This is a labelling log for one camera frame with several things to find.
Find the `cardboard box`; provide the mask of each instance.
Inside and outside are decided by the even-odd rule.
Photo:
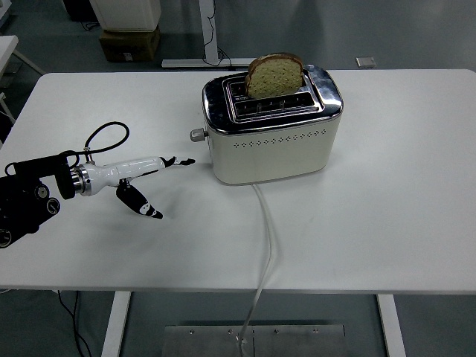
[[[157,51],[160,32],[103,31],[99,38],[106,59],[110,62],[152,61]]]

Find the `toaster vent hole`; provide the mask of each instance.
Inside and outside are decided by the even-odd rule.
[[[289,135],[289,136],[281,136],[279,138],[272,138],[271,140],[268,140],[268,139],[265,139],[263,141],[261,140],[258,140],[258,141],[249,141],[248,143],[235,143],[233,144],[233,146],[235,148],[239,148],[239,147],[253,147],[253,146],[262,146],[262,145],[274,145],[274,144],[280,144],[280,143],[283,143],[284,141],[285,142],[290,142],[290,141],[296,141],[298,139],[306,139],[306,138],[312,138],[313,136],[319,136],[319,135],[324,135],[326,134],[326,130],[325,129],[322,129],[322,130],[315,130],[314,132],[303,132],[302,134],[300,135]]]

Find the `table top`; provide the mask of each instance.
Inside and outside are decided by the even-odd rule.
[[[129,140],[96,164],[150,155],[196,159],[133,184],[164,214],[136,215],[106,187],[62,200],[59,214],[0,250],[0,287],[234,291],[255,289],[268,256],[250,186],[213,175],[201,90],[227,72],[47,74],[0,166],[81,150],[120,120]],[[467,70],[330,71],[344,113],[328,165],[259,184],[276,236],[265,289],[321,293],[476,292],[476,75]],[[111,127],[92,148],[122,138]]]

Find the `table leg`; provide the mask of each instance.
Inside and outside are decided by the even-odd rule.
[[[388,357],[406,357],[393,295],[377,295]]]
[[[213,0],[200,0],[200,16],[205,50],[204,59],[164,59],[163,68],[248,67],[254,58],[225,58],[219,60],[216,44],[215,8]]]
[[[18,57],[21,61],[26,63],[31,69],[33,69],[35,72],[37,72],[40,75],[46,74],[45,71],[43,71],[40,67],[35,65],[33,62],[31,62],[27,57],[25,57],[23,54],[19,53],[17,50],[13,50],[13,54]]]
[[[132,292],[115,292],[102,357],[119,357]]]
[[[1,108],[3,109],[4,113],[8,116],[8,118],[10,119],[10,122],[12,123],[12,125],[15,124],[16,120],[15,118],[13,117],[12,115],[12,112],[8,109],[8,106],[7,104],[5,103],[4,99],[5,99],[5,93],[2,92],[0,93],[0,106]]]

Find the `robotic arm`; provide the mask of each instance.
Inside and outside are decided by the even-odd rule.
[[[187,166],[195,162],[191,158],[173,156],[141,158],[97,166],[92,161],[92,152],[82,152],[88,161],[84,164],[76,163],[72,167],[68,164],[68,157],[77,156],[77,152],[63,152],[59,155],[12,163],[6,167],[7,175],[0,178],[0,248],[8,247],[25,234],[37,232],[43,222],[60,211],[60,202],[50,197],[48,187],[40,180],[43,177],[55,177],[59,193],[64,199],[72,199],[76,193],[92,196],[105,186],[116,187],[116,196],[134,212],[161,219],[163,215],[130,184],[131,180],[173,165]],[[8,172],[10,166],[15,170],[14,174]]]

